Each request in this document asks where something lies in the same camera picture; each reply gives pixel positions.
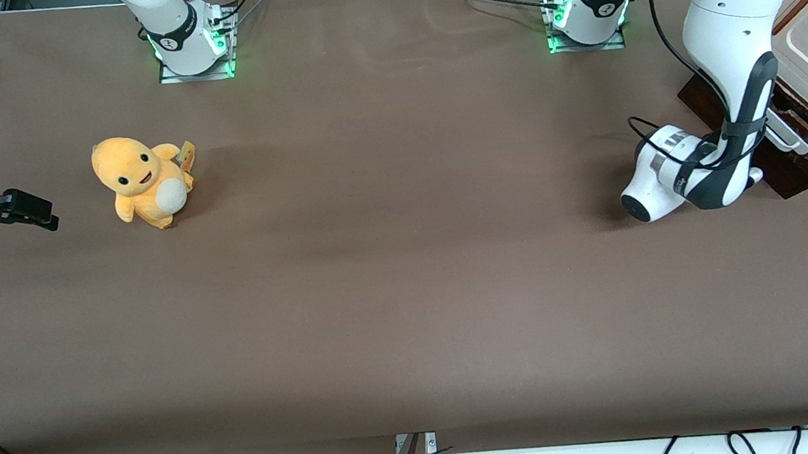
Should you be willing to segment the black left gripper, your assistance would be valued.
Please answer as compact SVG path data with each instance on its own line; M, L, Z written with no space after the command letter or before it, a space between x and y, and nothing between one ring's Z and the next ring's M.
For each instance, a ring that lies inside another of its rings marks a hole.
M762 131L761 145L756 149L757 164L765 174L786 173L788 171L787 152L783 150L781 137L766 122Z

